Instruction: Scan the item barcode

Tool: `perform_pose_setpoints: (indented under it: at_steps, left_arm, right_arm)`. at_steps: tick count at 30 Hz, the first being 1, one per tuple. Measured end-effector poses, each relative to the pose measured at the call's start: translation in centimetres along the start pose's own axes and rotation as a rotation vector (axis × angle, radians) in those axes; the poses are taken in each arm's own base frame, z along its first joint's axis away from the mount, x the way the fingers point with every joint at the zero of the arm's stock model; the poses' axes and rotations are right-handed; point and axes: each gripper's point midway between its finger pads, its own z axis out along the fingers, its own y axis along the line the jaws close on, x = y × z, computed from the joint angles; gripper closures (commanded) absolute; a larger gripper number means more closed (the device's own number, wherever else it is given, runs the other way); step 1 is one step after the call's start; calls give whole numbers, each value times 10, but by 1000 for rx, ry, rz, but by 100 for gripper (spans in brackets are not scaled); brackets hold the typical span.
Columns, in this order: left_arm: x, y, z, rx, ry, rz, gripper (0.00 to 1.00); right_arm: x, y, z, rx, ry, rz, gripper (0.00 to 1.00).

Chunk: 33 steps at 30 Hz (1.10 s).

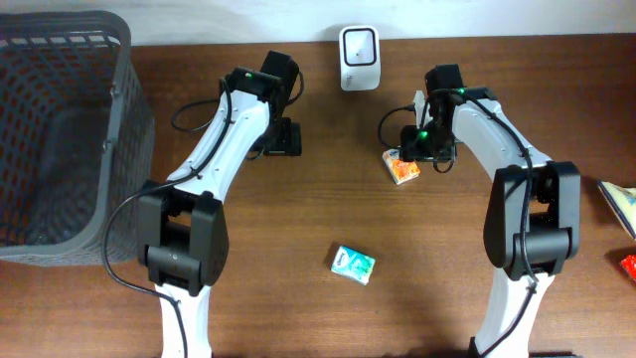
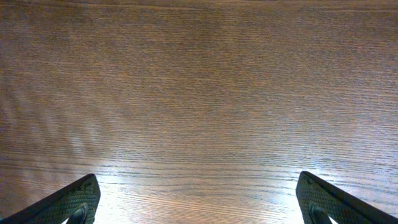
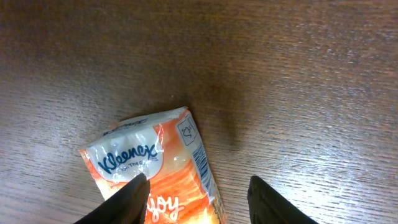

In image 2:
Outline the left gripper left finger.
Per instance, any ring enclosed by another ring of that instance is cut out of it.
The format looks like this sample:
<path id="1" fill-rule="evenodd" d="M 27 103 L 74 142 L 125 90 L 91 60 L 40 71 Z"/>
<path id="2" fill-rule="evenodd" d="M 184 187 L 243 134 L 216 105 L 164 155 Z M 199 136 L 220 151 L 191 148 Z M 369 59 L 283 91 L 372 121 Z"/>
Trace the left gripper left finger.
<path id="1" fill-rule="evenodd" d="M 101 192 L 94 174 L 87 174 L 66 187 L 1 220 L 1 224 L 93 224 Z"/>

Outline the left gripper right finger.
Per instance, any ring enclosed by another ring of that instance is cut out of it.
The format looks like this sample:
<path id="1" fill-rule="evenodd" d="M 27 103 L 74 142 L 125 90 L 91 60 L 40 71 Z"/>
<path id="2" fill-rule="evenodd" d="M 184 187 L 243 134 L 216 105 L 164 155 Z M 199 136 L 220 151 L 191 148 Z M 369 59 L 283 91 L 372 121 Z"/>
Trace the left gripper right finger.
<path id="1" fill-rule="evenodd" d="M 300 173 L 296 196 L 305 224 L 397 224 L 396 217 L 307 171 Z"/>

